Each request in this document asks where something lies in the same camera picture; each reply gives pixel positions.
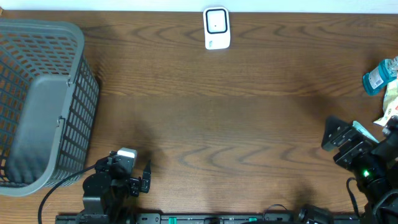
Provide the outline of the teal mouthwash bottle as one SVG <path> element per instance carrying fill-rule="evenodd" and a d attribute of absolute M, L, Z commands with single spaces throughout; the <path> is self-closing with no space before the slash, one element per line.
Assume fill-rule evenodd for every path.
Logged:
<path fill-rule="evenodd" d="M 371 72 L 363 76 L 363 87 L 368 95 L 378 94 L 388 83 L 397 78 L 397 57 L 384 59 Z"/>

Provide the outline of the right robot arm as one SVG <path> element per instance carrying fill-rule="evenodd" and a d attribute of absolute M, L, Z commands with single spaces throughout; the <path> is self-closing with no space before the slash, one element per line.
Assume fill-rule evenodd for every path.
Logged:
<path fill-rule="evenodd" d="M 338 149 L 335 164 L 354 174 L 368 200 L 361 223 L 397 223 L 397 116 L 388 120 L 383 135 L 376 142 L 336 116 L 325 121 L 322 149 Z"/>

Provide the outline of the teal wet wipes pack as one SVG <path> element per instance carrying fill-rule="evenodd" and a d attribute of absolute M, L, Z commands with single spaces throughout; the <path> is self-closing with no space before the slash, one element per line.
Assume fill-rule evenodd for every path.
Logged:
<path fill-rule="evenodd" d="M 368 139 L 379 143 L 379 141 L 364 127 L 362 126 L 359 122 L 353 121 L 352 127 L 354 127 L 357 131 L 359 131 L 362 135 L 366 136 Z"/>

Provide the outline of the yellow snack bag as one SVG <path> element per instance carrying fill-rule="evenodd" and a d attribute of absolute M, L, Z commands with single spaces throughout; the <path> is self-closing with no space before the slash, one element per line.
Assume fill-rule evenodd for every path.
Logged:
<path fill-rule="evenodd" d="M 375 120 L 374 124 L 385 126 L 390 118 L 397 116 L 397 80 L 387 85 L 382 109 L 384 115 Z"/>

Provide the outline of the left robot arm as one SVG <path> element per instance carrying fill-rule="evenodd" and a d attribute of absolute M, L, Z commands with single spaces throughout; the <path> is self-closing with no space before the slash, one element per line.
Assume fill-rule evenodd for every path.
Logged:
<path fill-rule="evenodd" d="M 129 197 L 148 193 L 151 161 L 141 177 L 132 177 L 135 159 L 111 152 L 95 164 L 95 173 L 83 182 L 84 210 L 75 218 L 80 224 L 135 223 L 135 215 L 124 206 Z"/>

